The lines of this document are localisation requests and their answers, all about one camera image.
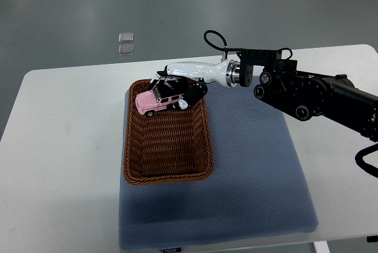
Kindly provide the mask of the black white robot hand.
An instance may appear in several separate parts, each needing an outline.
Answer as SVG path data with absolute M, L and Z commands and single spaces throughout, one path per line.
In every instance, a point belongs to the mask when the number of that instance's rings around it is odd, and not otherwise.
M 195 80 L 196 84 L 190 86 L 172 109 L 185 110 L 193 107 L 207 93 L 207 85 L 217 82 L 224 87 L 235 87 L 239 84 L 239 62 L 223 60 L 218 64 L 184 61 L 171 63 L 164 70 L 157 71 L 158 80 L 168 77 L 185 77 Z

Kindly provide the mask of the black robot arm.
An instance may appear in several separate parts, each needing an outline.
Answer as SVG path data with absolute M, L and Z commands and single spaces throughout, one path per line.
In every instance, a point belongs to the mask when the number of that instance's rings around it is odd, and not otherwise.
M 252 70 L 261 66 L 254 96 L 299 121 L 325 116 L 377 141 L 377 96 L 356 87 L 345 74 L 328 76 L 298 71 L 291 56 L 282 50 L 241 49 L 239 83 L 250 86 Z

